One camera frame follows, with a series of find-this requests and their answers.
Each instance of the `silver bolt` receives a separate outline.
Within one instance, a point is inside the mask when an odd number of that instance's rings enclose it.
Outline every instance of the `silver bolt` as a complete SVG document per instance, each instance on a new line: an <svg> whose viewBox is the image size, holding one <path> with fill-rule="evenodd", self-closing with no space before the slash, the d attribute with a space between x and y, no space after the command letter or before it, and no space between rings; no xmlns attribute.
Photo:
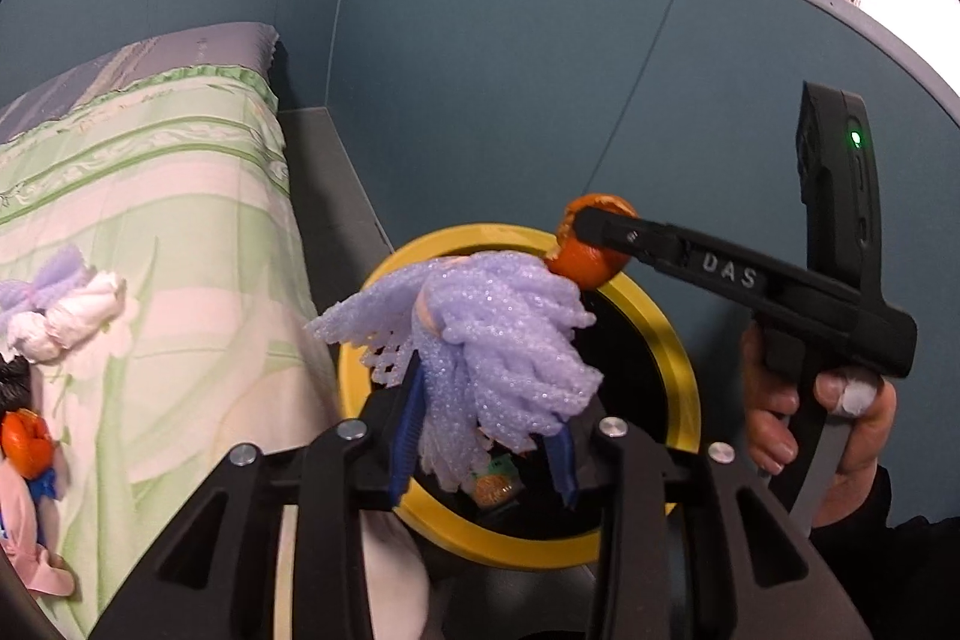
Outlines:
<svg viewBox="0 0 960 640"><path fill-rule="evenodd" d="M736 458L736 451L733 450L733 445L726 442L712 442L707 448L707 456L718 464L730 464Z"/></svg>
<svg viewBox="0 0 960 640"><path fill-rule="evenodd" d="M359 418L347 418L337 424L337 437L351 442L354 439L361 439L367 435L367 424Z"/></svg>
<svg viewBox="0 0 960 640"><path fill-rule="evenodd" d="M230 463L234 466L245 467L256 461L256 445L243 442L230 449Z"/></svg>
<svg viewBox="0 0 960 640"><path fill-rule="evenodd" d="M607 437L626 437L627 422L623 418L608 417L600 421L600 431Z"/></svg>

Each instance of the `pillow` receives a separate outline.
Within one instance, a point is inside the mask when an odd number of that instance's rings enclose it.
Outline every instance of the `pillow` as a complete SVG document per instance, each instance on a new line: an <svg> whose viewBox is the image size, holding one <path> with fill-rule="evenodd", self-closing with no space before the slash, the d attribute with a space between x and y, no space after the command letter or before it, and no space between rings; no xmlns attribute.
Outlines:
<svg viewBox="0 0 960 640"><path fill-rule="evenodd" d="M171 68L243 66L266 79L278 38L265 23L220 23L127 44L47 80L0 109L0 145L91 98Z"/></svg>

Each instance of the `bed sheet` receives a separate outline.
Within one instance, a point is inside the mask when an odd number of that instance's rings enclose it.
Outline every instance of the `bed sheet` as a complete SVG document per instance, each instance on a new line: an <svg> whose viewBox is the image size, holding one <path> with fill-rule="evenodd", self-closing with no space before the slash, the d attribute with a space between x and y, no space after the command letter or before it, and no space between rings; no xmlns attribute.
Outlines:
<svg viewBox="0 0 960 640"><path fill-rule="evenodd" d="M232 444L333 423L274 111L253 71L178 68L0 148L0 279L73 242L128 284L118 319L35 367L61 444L50 547L79 584L43 605L68 640Z"/></svg>

